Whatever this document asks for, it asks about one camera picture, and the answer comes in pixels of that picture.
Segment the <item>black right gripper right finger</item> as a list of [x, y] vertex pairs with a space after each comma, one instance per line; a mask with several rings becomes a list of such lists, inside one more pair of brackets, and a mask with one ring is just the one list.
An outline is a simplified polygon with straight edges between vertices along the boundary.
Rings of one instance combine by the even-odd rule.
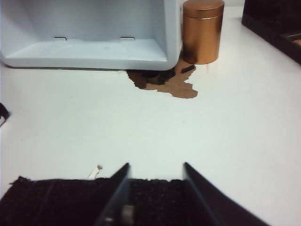
[[190, 226], [266, 226], [227, 197], [189, 163], [183, 164], [185, 212]]

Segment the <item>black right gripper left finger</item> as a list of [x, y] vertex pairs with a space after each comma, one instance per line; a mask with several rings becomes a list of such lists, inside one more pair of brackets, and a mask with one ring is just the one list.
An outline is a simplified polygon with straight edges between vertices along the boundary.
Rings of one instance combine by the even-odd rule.
[[102, 203], [95, 226], [123, 226], [123, 208], [129, 200], [130, 164], [124, 164], [98, 190], [96, 201]]

